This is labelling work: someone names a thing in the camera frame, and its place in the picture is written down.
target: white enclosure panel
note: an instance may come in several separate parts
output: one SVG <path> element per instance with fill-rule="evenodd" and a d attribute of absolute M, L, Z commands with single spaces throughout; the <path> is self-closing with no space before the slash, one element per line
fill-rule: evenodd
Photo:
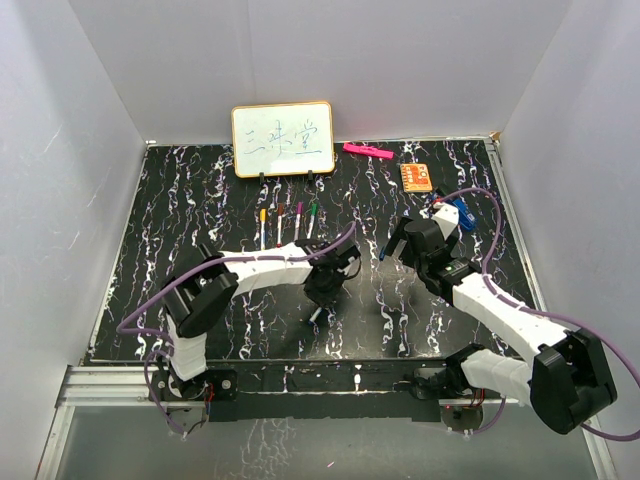
<path fill-rule="evenodd" d="M 552 310 L 580 317 L 640 364 L 640 3 L 574 2 L 503 135 L 509 190 Z M 640 392 L 613 361 L 613 433 L 640 427 Z M 609 442 L 622 479 L 638 443 Z"/>
<path fill-rule="evenodd" d="M 65 0 L 0 2 L 0 478 L 35 475 L 144 143 Z"/>
<path fill-rule="evenodd" d="M 231 141 L 255 104 L 247 0 L 69 0 L 145 140 Z"/>
<path fill-rule="evenodd" d="M 502 130 L 569 3 L 250 1 L 257 98 L 327 100 L 338 141 Z"/>
<path fill-rule="evenodd" d="M 326 100 L 336 140 L 501 130 L 570 0 L 70 0 L 145 139 Z"/>

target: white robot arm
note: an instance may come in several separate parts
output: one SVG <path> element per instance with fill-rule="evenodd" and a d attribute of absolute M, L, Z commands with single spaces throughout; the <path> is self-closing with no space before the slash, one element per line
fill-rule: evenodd
<path fill-rule="evenodd" d="M 518 303 L 495 286 L 486 286 L 480 267 L 453 258 L 458 240 L 458 209 L 437 204 L 431 219 L 402 217 L 381 259 L 399 250 L 427 289 L 482 322 L 522 358 L 497 355 L 470 345 L 447 359 L 447 369 L 431 385 L 486 388 L 530 405 L 542 421 L 566 434 L 617 398 L 599 339 L 584 330 L 570 331 L 550 320 L 512 308 L 498 295 Z"/>
<path fill-rule="evenodd" d="M 310 256 L 327 245 L 320 240 L 304 239 L 271 250 L 240 253 L 211 252 L 200 245 L 179 263 L 165 284 L 203 263 L 221 257 L 228 259 L 191 277 L 164 298 L 172 345 L 170 368 L 178 388 L 181 391 L 183 385 L 188 388 L 189 381 L 207 370 L 207 332 L 223 316 L 233 297 L 276 285 L 304 285 L 309 299 L 321 307 L 329 307 L 344 281 L 357 274 L 360 252 L 355 244 L 347 240 L 307 261 L 283 260 Z"/>

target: marker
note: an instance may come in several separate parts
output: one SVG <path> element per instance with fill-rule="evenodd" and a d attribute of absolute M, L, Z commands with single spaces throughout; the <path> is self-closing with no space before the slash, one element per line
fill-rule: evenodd
<path fill-rule="evenodd" d="M 263 208 L 262 210 L 260 210 L 260 250 L 264 250 L 264 244 L 265 244 L 264 224 L 266 221 L 267 221 L 267 209 Z"/>
<path fill-rule="evenodd" d="M 311 238 L 311 232 L 313 231 L 313 221 L 316 219 L 316 211 L 318 210 L 318 205 L 315 203 L 311 205 L 311 218 L 309 219 L 309 233 L 307 233 L 307 238 Z"/>
<path fill-rule="evenodd" d="M 302 218 L 303 207 L 304 203 L 298 202 L 298 212 L 296 213 L 296 231 L 293 233 L 294 241 L 296 241 L 298 239 L 298 235 L 300 235 L 300 219 Z"/>
<path fill-rule="evenodd" d="M 393 152 L 390 150 L 380 150 L 375 147 L 367 147 L 361 145 L 353 145 L 352 143 L 345 143 L 342 146 L 342 149 L 345 152 L 349 153 L 358 153 L 360 155 L 367 155 L 369 157 L 378 157 L 378 158 L 386 158 L 387 160 L 391 160 L 393 158 Z"/>
<path fill-rule="evenodd" d="M 284 206 L 280 203 L 278 204 L 278 243 L 276 247 L 280 248 L 282 246 L 282 214 L 284 213 Z"/>

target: wooden whiteboard frame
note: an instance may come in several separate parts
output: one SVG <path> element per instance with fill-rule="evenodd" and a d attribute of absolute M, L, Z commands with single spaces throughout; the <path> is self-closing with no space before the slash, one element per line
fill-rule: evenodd
<path fill-rule="evenodd" d="M 233 113 L 237 109 L 245 109 L 245 108 L 265 108 L 265 107 L 294 107 L 296 105 L 326 105 L 329 108 L 329 134 L 331 135 L 331 160 L 332 167 L 329 170 L 312 170 L 313 173 L 331 173 L 336 169 L 336 153 L 333 148 L 333 112 L 331 110 L 331 104 L 327 101 L 320 100 L 317 102 L 298 102 L 298 103 L 273 103 L 268 105 L 247 105 L 247 106 L 237 106 L 231 110 L 231 141 L 233 143 L 233 169 L 236 172 L 236 176 L 240 178 L 256 178 L 259 177 L 260 174 L 257 175 L 240 175 L 238 173 L 238 165 L 236 163 L 236 132 L 233 121 Z M 265 173 L 265 177 L 281 177 L 284 175 L 306 175 L 307 172 L 299 172 L 299 173 Z"/>

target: black marble tabletop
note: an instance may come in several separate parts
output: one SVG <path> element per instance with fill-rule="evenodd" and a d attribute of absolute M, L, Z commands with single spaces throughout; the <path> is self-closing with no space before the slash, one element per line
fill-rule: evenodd
<path fill-rule="evenodd" d="M 450 188 L 481 186 L 499 197 L 482 141 L 371 142 L 393 150 L 393 160 L 342 152 L 336 144 L 335 171 L 316 176 L 240 179 L 228 145 L 154 147 L 147 151 L 95 345 L 86 363 L 130 362 L 144 358 L 160 341 L 151 336 L 120 336 L 116 325 L 157 292 L 172 266 L 202 242 L 225 251 L 260 249 L 259 214 L 268 211 L 267 248 L 276 243 L 276 211 L 284 203 L 283 243 L 293 240 L 295 211 L 304 202 L 306 231 L 312 202 L 318 205 L 313 236 L 334 238 L 355 220 L 362 253 L 360 275 L 345 283 L 335 306 L 316 310 L 300 286 L 254 291 L 232 300 L 210 331 L 207 359 L 382 359 L 445 357 L 469 342 L 496 352 L 507 346 L 478 321 L 435 298 L 400 262 L 378 260 L 396 217 L 428 215 L 429 195 L 402 189 L 400 163 L 426 163 L 434 184 Z M 465 201 L 478 218 L 475 231 L 460 232 L 458 253 L 480 261 L 489 248 L 495 212 L 482 196 Z M 532 304 L 525 273 L 508 225 L 493 262 L 495 281 Z M 139 326 L 166 328 L 159 305 Z"/>

